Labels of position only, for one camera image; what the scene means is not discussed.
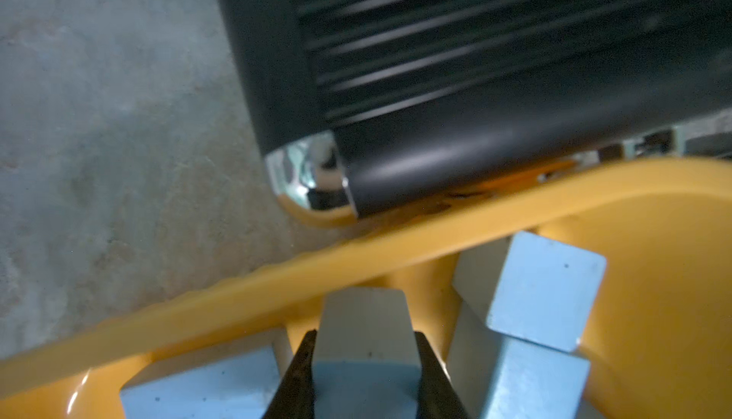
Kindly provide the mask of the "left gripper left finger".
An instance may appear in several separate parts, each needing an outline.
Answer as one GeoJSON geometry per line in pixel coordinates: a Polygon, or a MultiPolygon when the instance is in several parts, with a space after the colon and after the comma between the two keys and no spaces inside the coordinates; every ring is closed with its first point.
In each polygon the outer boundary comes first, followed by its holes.
{"type": "Polygon", "coordinates": [[[305,333],[263,419],[314,419],[312,361],[318,332],[305,333]]]}

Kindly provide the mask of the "light blue cube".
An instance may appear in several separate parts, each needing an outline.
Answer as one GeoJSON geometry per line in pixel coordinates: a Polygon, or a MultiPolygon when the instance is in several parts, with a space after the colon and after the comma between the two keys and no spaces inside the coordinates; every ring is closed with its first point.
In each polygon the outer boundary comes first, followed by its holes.
{"type": "Polygon", "coordinates": [[[327,295],[312,375],[316,418],[415,418],[422,365],[404,292],[327,295]]]}
{"type": "Polygon", "coordinates": [[[453,288],[491,331],[574,352],[606,265],[596,252],[520,231],[463,251],[453,288]]]}

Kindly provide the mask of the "light blue block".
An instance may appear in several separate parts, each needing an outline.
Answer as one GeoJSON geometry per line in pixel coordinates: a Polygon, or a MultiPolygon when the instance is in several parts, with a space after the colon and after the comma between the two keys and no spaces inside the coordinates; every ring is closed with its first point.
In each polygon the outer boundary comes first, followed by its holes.
{"type": "Polygon", "coordinates": [[[465,304],[446,367],[472,418],[573,418],[590,373],[581,356],[491,331],[465,304]]]}
{"type": "Polygon", "coordinates": [[[127,418],[260,418],[292,357],[275,327],[154,362],[119,396],[127,418]]]}

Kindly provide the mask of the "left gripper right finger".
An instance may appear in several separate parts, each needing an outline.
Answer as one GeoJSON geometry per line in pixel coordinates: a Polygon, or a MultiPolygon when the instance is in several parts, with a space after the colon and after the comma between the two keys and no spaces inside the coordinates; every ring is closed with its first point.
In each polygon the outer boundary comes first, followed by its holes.
{"type": "Polygon", "coordinates": [[[421,380],[417,395],[418,419],[468,419],[459,396],[432,349],[424,333],[415,333],[419,358],[421,358],[421,380]]]}

